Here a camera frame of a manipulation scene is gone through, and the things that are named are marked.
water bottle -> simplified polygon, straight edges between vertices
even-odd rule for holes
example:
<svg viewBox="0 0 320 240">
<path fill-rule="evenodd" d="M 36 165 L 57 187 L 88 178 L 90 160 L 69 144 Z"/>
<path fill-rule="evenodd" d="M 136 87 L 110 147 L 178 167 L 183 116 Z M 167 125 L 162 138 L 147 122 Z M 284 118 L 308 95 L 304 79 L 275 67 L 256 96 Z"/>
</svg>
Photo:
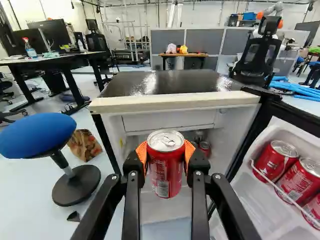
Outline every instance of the water bottle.
<svg viewBox="0 0 320 240">
<path fill-rule="evenodd" d="M 29 38 L 23 37 L 22 38 L 24 41 L 24 48 L 26 50 L 26 53 L 28 54 L 29 58 L 36 59 L 38 57 L 37 52 L 34 48 L 31 47 L 29 43 Z"/>
<path fill-rule="evenodd" d="M 84 49 L 84 45 L 82 44 L 82 41 L 78 39 L 78 47 L 80 52 L 85 52 L 86 50 Z"/>
</svg>

wooden table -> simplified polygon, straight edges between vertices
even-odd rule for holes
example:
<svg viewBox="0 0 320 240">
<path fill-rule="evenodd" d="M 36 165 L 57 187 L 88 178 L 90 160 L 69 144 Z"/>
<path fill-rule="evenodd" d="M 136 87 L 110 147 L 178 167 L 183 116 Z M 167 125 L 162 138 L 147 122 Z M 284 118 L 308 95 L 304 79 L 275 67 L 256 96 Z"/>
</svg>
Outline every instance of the wooden table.
<svg viewBox="0 0 320 240">
<path fill-rule="evenodd" d="M 200 68 L 202 69 L 204 67 L 205 58 L 209 55 L 204 52 L 196 53 L 196 52 L 190 52 L 186 54 L 181 53 L 160 53 L 160 57 L 162 57 L 162 69 L 166 70 L 166 59 L 167 58 L 175 58 L 175 57 L 189 57 L 189 58 L 199 58 L 201 60 Z"/>
</svg>

door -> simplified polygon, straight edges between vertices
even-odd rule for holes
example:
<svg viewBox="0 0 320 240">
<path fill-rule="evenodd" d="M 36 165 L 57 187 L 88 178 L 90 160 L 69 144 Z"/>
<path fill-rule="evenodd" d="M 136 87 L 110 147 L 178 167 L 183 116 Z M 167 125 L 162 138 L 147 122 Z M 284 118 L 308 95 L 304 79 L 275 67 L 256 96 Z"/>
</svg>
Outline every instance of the door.
<svg viewBox="0 0 320 240">
<path fill-rule="evenodd" d="M 282 140 L 294 145 L 300 156 L 319 160 L 319 138 L 319 117 L 282 101 L 262 104 L 226 175 L 262 239 L 320 239 L 320 230 L 304 219 L 301 206 L 284 202 L 274 184 L 263 183 L 253 174 L 255 161 L 270 141 Z M 214 207 L 209 215 L 212 239 L 227 240 Z"/>
</svg>

gray partition panel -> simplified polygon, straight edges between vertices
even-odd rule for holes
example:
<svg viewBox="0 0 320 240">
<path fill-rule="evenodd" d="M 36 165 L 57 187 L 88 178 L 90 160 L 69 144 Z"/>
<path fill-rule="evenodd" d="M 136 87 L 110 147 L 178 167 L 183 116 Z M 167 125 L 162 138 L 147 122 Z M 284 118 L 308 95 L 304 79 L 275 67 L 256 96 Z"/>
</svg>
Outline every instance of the gray partition panel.
<svg viewBox="0 0 320 240">
<path fill-rule="evenodd" d="M 280 71 L 275 74 L 275 76 L 288 76 L 291 71 L 291 67 L 294 64 L 294 60 L 275 60 L 274 68 Z"/>
<path fill-rule="evenodd" d="M 218 55 L 223 35 L 224 29 L 187 29 L 185 44 L 190 53 Z"/>
<path fill-rule="evenodd" d="M 247 44 L 249 31 L 248 29 L 241 29 L 241 27 L 238 27 L 238 29 L 227 28 L 221 54 L 236 55 L 242 53 Z"/>
<path fill-rule="evenodd" d="M 212 69 L 216 70 L 218 62 L 217 56 L 209 56 L 204 59 L 203 69 Z M 183 69 L 200 69 L 201 60 L 195 57 L 184 57 L 184 66 Z"/>
<path fill-rule="evenodd" d="M 184 29 L 151 30 L 150 34 L 152 54 L 165 52 L 170 43 L 183 45 L 185 42 Z"/>
</svg>

computer monitor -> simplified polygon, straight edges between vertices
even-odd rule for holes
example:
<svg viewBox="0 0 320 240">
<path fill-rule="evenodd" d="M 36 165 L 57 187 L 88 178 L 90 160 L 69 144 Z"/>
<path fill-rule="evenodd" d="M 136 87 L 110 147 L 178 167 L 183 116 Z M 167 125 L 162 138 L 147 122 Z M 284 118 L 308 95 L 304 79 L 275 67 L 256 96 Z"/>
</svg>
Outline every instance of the computer monitor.
<svg viewBox="0 0 320 240">
<path fill-rule="evenodd" d="M 97 31 L 98 30 L 97 20 L 86 19 L 85 21 L 86 21 L 86 25 L 90 31 Z"/>
<path fill-rule="evenodd" d="M 61 51 L 60 46 L 72 44 L 63 19 L 30 22 L 27 25 L 29 29 L 41 29 L 53 51 Z"/>
<path fill-rule="evenodd" d="M 22 55 L 26 55 L 25 41 L 22 38 L 28 38 L 29 43 L 37 54 L 51 52 L 51 49 L 46 41 L 44 34 L 41 29 L 32 28 L 24 29 L 13 32 L 13 38 L 17 47 L 17 52 Z"/>
<path fill-rule="evenodd" d="M 320 21 L 308 21 L 308 22 L 300 22 L 295 25 L 295 30 L 303 30 L 309 31 L 309 36 L 307 37 L 303 47 L 309 47 L 314 40 L 318 28 L 320 26 Z"/>
</svg>

